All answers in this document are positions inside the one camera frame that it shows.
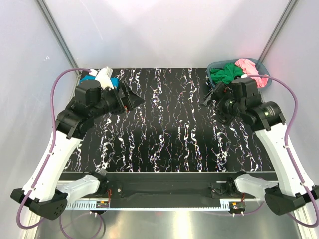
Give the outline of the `green t-shirt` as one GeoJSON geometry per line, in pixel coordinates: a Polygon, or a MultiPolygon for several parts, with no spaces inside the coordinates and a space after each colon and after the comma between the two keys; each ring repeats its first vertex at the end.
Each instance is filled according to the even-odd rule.
{"type": "Polygon", "coordinates": [[[215,83],[223,82],[225,84],[229,84],[236,77],[241,77],[244,74],[242,68],[235,63],[227,63],[222,69],[211,68],[209,73],[215,83]]]}

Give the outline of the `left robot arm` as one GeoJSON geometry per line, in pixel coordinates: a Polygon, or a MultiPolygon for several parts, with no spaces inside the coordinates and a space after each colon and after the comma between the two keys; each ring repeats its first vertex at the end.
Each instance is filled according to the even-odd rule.
{"type": "Polygon", "coordinates": [[[50,142],[34,174],[22,188],[14,189],[10,197],[48,220],[57,219],[67,205],[86,195],[103,197],[108,190],[103,169],[64,186],[58,186],[57,182],[96,118],[132,111],[144,101],[125,81],[120,81],[115,89],[103,88],[97,80],[81,82],[69,104],[58,114],[50,142]]]}

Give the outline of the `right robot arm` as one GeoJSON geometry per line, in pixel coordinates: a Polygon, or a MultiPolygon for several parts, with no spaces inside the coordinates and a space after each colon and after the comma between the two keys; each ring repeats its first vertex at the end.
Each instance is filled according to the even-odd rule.
{"type": "Polygon", "coordinates": [[[226,181],[231,197],[250,194],[266,202],[276,215],[290,213],[319,198],[319,187],[303,169],[288,137],[285,117],[273,101],[262,101],[257,82],[249,77],[217,85],[199,102],[215,102],[215,119],[223,124],[239,117],[256,134],[273,165],[278,181],[271,182],[238,172],[226,181]]]}

